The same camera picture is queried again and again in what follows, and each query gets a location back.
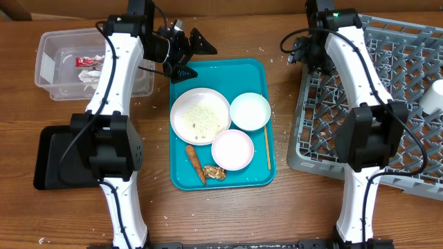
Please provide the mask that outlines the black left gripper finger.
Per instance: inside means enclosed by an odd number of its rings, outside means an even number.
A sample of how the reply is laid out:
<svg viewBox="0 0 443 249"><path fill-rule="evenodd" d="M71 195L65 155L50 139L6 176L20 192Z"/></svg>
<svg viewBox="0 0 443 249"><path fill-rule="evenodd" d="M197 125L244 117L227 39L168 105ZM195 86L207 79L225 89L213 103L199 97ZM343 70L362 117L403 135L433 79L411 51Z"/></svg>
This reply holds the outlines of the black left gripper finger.
<svg viewBox="0 0 443 249"><path fill-rule="evenodd" d="M186 80L196 78L198 72L194 71L192 68L184 65L177 65L174 67L169 75L172 84L177 84Z"/></svg>
<svg viewBox="0 0 443 249"><path fill-rule="evenodd" d="M198 31L197 28L193 28L190 32L190 55L216 55L217 49L208 42L204 36Z"/></svg>

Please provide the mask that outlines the red snack wrapper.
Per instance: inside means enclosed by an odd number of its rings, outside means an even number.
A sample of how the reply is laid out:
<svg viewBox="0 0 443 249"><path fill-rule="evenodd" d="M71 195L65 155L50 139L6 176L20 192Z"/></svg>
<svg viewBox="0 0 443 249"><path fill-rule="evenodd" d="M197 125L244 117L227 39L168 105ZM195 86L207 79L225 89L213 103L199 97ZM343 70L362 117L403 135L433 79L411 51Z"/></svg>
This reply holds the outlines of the red snack wrapper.
<svg viewBox="0 0 443 249"><path fill-rule="evenodd" d="M75 59L75 66L78 68L101 67L104 59L105 58L101 56L77 57Z"/></svg>

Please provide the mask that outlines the pale green bowl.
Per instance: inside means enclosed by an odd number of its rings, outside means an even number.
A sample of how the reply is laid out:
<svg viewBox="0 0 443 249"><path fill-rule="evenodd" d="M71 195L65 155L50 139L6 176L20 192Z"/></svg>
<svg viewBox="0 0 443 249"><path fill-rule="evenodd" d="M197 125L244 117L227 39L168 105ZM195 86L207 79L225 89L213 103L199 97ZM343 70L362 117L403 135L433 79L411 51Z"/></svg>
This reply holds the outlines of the pale green bowl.
<svg viewBox="0 0 443 249"><path fill-rule="evenodd" d="M238 128L245 131L257 131L270 120L271 107L262 95L243 93L232 101L230 117Z"/></svg>

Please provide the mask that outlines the white napkin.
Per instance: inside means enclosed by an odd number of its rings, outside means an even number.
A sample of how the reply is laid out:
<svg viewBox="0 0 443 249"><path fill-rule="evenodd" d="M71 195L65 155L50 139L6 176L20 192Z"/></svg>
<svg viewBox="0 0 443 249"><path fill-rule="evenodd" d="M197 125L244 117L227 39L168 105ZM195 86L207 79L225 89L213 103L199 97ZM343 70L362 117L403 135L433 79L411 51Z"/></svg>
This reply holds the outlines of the white napkin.
<svg viewBox="0 0 443 249"><path fill-rule="evenodd" d="M80 79L81 82L85 83L84 89L92 88L93 90L96 90L100 76L101 76L102 66L101 67L79 68L80 73L78 75L78 78Z"/></svg>

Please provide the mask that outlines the white cup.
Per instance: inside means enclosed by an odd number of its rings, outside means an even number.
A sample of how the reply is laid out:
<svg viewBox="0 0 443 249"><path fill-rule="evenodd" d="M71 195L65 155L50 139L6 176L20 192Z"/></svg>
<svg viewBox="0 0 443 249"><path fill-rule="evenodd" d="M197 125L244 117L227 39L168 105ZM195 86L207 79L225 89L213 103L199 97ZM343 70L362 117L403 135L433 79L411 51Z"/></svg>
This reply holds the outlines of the white cup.
<svg viewBox="0 0 443 249"><path fill-rule="evenodd" d="M419 105L426 114L441 111L443 107L443 79L436 80L423 94Z"/></svg>

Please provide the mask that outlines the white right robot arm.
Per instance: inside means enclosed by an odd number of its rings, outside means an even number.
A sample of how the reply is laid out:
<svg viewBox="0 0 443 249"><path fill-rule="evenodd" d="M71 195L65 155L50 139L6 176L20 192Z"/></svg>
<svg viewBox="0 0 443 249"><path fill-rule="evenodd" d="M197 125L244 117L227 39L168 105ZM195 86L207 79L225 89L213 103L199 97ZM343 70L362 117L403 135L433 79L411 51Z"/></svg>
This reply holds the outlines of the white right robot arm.
<svg viewBox="0 0 443 249"><path fill-rule="evenodd" d="M422 173L428 162L419 138L406 125L409 110L396 102L380 82L365 45L364 30L353 8L337 10L333 1L307 1L309 23L303 37L287 51L291 63L302 62L309 71L319 68L337 72L345 90L349 113L335 133L335 151L345 164L345 187L341 213L331 239L308 239L299 248L393 248L389 240L374 239L372 218L381 176L397 153L401 137L408 133L417 143L423 159L420 168L407 176Z"/></svg>

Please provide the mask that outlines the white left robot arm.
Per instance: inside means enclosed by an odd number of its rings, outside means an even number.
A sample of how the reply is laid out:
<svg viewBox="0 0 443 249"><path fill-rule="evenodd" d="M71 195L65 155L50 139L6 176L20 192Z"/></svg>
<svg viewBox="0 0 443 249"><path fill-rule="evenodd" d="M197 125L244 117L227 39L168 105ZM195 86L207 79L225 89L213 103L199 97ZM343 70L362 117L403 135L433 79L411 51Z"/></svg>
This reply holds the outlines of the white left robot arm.
<svg viewBox="0 0 443 249"><path fill-rule="evenodd" d="M129 1L127 12L96 23L105 39L105 58L98 87L84 113L71 117L73 139L58 163L71 163L76 150L91 179L76 183L57 173L69 187L100 187L107 200L114 231L112 248L147 248L147 225L141 215L137 173L143 164L143 143L129 118L136 72L143 59L162 65L161 75L176 84L198 76L186 64L193 55L215 55L217 49L196 29L187 37L178 20L154 29L158 6L150 0Z"/></svg>

